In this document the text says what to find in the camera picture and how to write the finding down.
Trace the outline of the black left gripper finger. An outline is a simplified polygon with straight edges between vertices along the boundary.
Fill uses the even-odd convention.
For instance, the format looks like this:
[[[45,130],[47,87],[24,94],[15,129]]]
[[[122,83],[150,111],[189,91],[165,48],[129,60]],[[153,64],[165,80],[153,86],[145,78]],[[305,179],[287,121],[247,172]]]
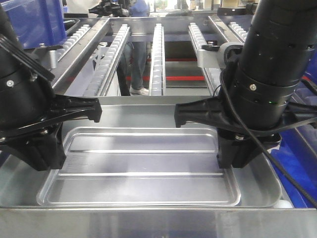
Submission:
[[[37,171],[61,169],[66,155],[62,144],[62,124],[14,137],[1,137],[0,150],[15,156]]]
[[[101,119],[102,108],[98,98],[54,94],[48,99],[48,130],[56,129],[68,120],[88,119],[98,123]]]

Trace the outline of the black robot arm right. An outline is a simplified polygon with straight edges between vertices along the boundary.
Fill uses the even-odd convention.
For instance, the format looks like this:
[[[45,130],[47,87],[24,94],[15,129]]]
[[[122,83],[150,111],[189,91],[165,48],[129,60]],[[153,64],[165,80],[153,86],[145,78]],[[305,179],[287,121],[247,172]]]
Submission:
[[[241,53],[221,75],[219,95],[176,105],[176,126],[214,126],[219,167],[246,166],[261,153],[248,131],[272,148],[280,132],[316,122],[315,106],[291,102],[316,47],[316,1],[260,1]]]

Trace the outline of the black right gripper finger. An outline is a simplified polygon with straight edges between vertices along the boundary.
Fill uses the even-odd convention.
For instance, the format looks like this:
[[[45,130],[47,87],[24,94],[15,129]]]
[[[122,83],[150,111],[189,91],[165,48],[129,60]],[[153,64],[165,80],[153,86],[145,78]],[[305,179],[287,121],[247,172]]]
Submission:
[[[188,122],[196,122],[232,132],[238,131],[238,123],[234,121],[225,103],[218,97],[176,104],[174,120],[177,128]]]
[[[218,130],[217,161],[221,169],[243,168],[262,153],[261,148],[249,136]]]

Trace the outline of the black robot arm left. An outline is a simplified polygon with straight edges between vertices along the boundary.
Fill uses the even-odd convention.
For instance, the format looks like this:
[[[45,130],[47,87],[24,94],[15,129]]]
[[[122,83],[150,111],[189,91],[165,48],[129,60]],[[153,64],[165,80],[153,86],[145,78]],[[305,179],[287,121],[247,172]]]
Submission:
[[[26,54],[4,10],[0,12],[0,149],[37,171],[63,167],[62,125],[99,122],[97,98],[54,93],[54,75]]]

